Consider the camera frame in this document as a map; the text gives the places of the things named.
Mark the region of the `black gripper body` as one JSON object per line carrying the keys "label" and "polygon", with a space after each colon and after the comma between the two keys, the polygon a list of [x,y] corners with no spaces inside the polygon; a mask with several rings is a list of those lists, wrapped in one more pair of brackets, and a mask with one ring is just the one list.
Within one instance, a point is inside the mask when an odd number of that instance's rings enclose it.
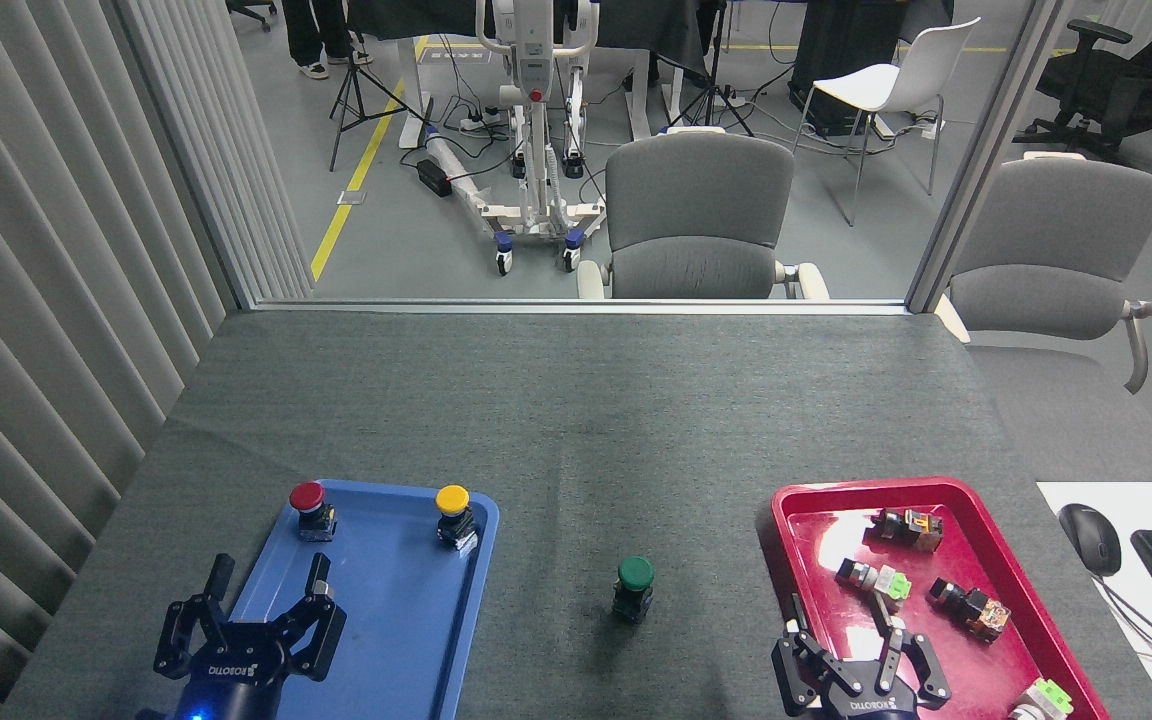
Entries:
{"label": "black gripper body", "polygon": [[228,623],[228,651],[189,664],[170,714],[143,708],[138,719],[274,719],[282,702],[283,651],[271,623]]}
{"label": "black gripper body", "polygon": [[856,696],[831,683],[820,688],[819,697],[827,719],[919,719],[918,697],[905,680],[893,680],[890,691],[865,685]]}

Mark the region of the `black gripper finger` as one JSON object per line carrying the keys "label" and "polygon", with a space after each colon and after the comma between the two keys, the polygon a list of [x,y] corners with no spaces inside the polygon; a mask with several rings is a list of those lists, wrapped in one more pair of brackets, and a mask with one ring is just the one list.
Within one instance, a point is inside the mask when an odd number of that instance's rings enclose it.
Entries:
{"label": "black gripper finger", "polygon": [[[220,655],[228,651],[229,641],[225,635],[228,616],[220,602],[227,593],[236,561],[229,553],[218,553],[214,564],[200,593],[187,601],[169,602],[154,657],[154,670],[166,679],[183,679],[189,673],[194,659],[210,653]],[[205,643],[195,655],[189,651],[196,628],[204,632]]]}
{"label": "black gripper finger", "polygon": [[311,682],[328,676],[347,621],[347,612],[329,594],[329,564],[325,553],[314,553],[300,600],[274,621],[285,670]]}
{"label": "black gripper finger", "polygon": [[826,717],[849,715],[849,702],[861,692],[859,680],[810,632],[799,594],[791,594],[791,611],[773,646],[774,676],[786,714],[803,717],[813,702],[820,702]]}
{"label": "black gripper finger", "polygon": [[948,680],[937,659],[929,635],[911,632],[905,628],[904,620],[892,616],[888,602],[882,598],[870,598],[870,614],[884,642],[882,652],[878,657],[879,670],[872,683],[873,691],[884,698],[895,694],[897,685],[904,687],[908,691],[908,687],[899,683],[897,676],[901,657],[908,655],[914,665],[918,687],[908,694],[909,702],[902,698],[905,692],[901,694],[901,700],[896,706],[943,707],[950,702],[952,689],[948,687]]}

